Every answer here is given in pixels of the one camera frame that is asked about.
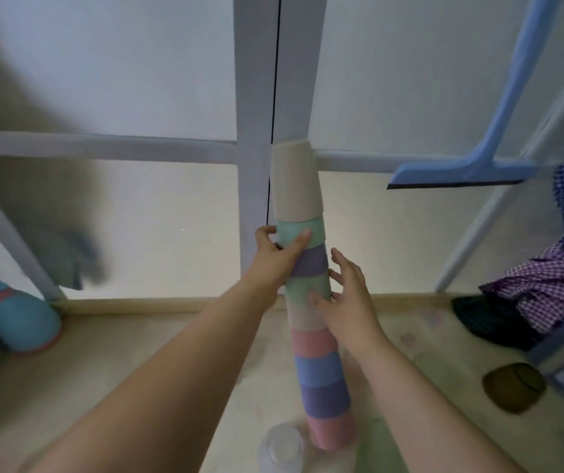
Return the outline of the blue plush toy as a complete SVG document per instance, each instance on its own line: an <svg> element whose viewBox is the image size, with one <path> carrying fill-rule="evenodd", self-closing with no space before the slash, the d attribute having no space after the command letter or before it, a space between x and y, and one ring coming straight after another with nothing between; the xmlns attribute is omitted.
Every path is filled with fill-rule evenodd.
<svg viewBox="0 0 564 473"><path fill-rule="evenodd" d="M48 302L0 281L0 340L10 350L43 350L61 332L62 320Z"/></svg>

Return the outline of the dark olive round bowl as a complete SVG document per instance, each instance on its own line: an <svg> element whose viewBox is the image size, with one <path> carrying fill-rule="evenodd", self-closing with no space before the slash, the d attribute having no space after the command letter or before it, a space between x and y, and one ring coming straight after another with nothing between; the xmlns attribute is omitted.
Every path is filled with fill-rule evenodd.
<svg viewBox="0 0 564 473"><path fill-rule="evenodd" d="M528 363L512 363L482 377L486 396L500 410L520 415L536 405L547 391L545 377Z"/></svg>

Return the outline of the person's right forearm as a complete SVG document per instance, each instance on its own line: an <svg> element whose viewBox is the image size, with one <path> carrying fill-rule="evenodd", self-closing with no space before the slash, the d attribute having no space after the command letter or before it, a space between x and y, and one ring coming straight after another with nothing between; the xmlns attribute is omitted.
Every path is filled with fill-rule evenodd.
<svg viewBox="0 0 564 473"><path fill-rule="evenodd" d="M348 348L409 473L527 473L383 334Z"/></svg>

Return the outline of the person's left forearm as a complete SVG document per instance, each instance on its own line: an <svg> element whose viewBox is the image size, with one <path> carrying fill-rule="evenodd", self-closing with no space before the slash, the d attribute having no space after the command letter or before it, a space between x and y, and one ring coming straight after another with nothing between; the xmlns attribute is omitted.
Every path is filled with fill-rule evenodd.
<svg viewBox="0 0 564 473"><path fill-rule="evenodd" d="M281 285L240 279L76 422L29 473L198 473Z"/></svg>

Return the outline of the stack of pastel plastic cups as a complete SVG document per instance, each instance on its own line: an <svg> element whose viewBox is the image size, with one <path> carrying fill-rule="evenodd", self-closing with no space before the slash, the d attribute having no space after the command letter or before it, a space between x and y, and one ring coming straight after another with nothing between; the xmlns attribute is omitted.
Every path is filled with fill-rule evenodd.
<svg viewBox="0 0 564 473"><path fill-rule="evenodd" d="M270 194L276 225L324 216L317 160L307 140L272 146ZM303 407L313 445L336 452L354 441L355 421L339 345L312 308L311 291L331 296L328 251L306 249L284 286L287 319Z"/></svg>

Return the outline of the blue squeegee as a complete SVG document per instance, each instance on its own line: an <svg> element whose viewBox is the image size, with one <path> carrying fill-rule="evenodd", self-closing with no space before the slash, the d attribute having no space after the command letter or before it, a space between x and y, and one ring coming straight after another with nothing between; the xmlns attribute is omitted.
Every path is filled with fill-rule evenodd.
<svg viewBox="0 0 564 473"><path fill-rule="evenodd" d="M530 159L495 160L503 135L546 46L562 0L532 0L516 40L503 94L491 122L467 156L437 163L406 163L395 170L387 190L517 185L538 172Z"/></svg>

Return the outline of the purple checkered cloth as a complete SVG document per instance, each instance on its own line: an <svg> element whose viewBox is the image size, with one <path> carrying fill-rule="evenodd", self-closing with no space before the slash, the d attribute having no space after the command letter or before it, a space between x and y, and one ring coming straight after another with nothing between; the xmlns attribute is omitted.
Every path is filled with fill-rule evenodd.
<svg viewBox="0 0 564 473"><path fill-rule="evenodd" d="M479 289L509 301L535 331L549 334L564 323L564 237Z"/></svg>

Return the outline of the person's right hand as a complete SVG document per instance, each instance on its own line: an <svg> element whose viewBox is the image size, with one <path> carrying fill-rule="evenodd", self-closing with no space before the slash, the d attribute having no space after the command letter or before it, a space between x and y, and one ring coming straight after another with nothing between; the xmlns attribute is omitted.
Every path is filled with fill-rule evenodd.
<svg viewBox="0 0 564 473"><path fill-rule="evenodd" d="M332 261L340 271L328 270L329 278L342 286L331 294L332 310L318 313L328 329L359 363L373 357L388 344L361 268L338 249L331 249Z"/></svg>

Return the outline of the white sliding door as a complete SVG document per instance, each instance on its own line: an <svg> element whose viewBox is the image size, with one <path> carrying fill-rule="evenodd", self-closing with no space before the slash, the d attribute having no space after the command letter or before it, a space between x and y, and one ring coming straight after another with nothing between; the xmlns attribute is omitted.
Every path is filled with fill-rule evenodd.
<svg viewBox="0 0 564 473"><path fill-rule="evenodd" d="M373 294L431 293L454 279L468 293L534 254L560 230L546 176L546 137L564 127L564 0L496 155L544 161L514 187L387 190L401 164L443 166L470 154L503 94L533 0L281 0L273 144L315 150L322 200L280 177L273 149L272 222L282 190L328 248L359 264Z"/></svg>
<svg viewBox="0 0 564 473"><path fill-rule="evenodd" d="M0 279L215 297L267 223L280 0L0 0Z"/></svg>

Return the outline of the black fabric item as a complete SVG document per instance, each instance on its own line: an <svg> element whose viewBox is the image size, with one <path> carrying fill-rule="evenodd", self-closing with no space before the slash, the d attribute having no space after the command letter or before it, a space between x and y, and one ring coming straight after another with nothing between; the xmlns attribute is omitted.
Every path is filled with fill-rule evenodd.
<svg viewBox="0 0 564 473"><path fill-rule="evenodd" d="M512 302L495 294L455 297L451 308L471 334L497 346L527 352L544 338Z"/></svg>

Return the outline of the clear plastic cup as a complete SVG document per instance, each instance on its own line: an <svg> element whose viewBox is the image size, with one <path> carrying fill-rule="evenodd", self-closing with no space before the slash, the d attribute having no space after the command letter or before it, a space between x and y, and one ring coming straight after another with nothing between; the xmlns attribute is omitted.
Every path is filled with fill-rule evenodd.
<svg viewBox="0 0 564 473"><path fill-rule="evenodd" d="M302 473L304 441L295 425L272 427L261 440L257 452L258 473Z"/></svg>

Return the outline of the person's left hand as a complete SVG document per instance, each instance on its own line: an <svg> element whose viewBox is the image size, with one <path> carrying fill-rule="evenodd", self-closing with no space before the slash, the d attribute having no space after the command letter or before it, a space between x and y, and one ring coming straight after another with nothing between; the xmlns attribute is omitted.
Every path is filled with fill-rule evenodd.
<svg viewBox="0 0 564 473"><path fill-rule="evenodd" d="M290 275L311 237L311 231L303 231L291 245L283 247L257 247L252 264L241 282L254 291L268 310L276 302L278 290Z"/></svg>

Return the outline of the mint green cup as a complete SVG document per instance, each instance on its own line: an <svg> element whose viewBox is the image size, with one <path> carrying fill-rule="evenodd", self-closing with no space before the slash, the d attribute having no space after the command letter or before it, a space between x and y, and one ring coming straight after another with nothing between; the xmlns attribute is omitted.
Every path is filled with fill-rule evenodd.
<svg viewBox="0 0 564 473"><path fill-rule="evenodd" d="M301 222L279 221L276 225L278 245L286 246L294 243L295 239L305 230L311 231L311 237L306 245L306 249L324 245L326 242L324 218L322 215Z"/></svg>

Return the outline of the wooden door sill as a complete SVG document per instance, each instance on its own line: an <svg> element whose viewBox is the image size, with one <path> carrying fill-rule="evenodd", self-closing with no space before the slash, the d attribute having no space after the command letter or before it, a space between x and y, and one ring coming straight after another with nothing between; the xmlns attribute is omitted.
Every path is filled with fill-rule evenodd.
<svg viewBox="0 0 564 473"><path fill-rule="evenodd" d="M462 296L454 293L372 294L378 311L404 313L428 308L448 308L451 300ZM215 301L214 297L200 298L127 298L61 300L51 307L63 316L104 315L185 315L201 311Z"/></svg>

